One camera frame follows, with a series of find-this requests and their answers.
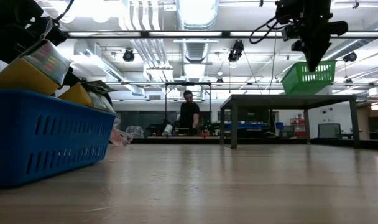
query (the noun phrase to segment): blue plastic basket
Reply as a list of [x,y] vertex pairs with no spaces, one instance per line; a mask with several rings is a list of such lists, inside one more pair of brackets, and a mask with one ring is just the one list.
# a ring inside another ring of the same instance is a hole
[[0,185],[21,185],[104,159],[115,115],[0,90]]

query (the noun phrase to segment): man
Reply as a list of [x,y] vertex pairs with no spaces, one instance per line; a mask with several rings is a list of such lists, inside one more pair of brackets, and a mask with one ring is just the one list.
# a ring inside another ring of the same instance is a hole
[[180,127],[189,128],[190,133],[193,133],[199,125],[199,106],[193,102],[193,94],[190,90],[183,93],[185,103],[181,104],[181,113],[179,117]]

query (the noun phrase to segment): green plastic basket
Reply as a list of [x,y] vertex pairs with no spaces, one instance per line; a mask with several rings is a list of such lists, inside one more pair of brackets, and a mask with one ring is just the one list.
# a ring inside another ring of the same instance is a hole
[[320,62],[314,72],[309,72],[306,62],[295,63],[282,79],[287,95],[313,95],[334,81],[336,61]]

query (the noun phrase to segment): dark table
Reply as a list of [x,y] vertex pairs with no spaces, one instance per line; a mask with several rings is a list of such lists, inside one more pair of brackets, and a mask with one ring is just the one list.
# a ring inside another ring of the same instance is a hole
[[355,95],[231,95],[221,105],[220,144],[224,144],[225,110],[231,110],[231,148],[237,148],[238,112],[241,108],[276,110],[304,110],[305,130],[307,143],[310,144],[310,128],[308,110],[321,106],[333,105],[349,101],[351,108],[354,147],[359,147],[359,126],[357,124],[356,96]]

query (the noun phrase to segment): cardboard box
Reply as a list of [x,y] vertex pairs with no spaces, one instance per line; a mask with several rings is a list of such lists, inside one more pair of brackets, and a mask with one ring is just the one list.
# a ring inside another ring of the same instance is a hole
[[110,105],[109,101],[104,96],[86,90],[81,83],[72,86],[58,98],[115,113],[112,105]]
[[0,72],[0,89],[51,95],[63,83],[71,61],[49,40],[38,42]]

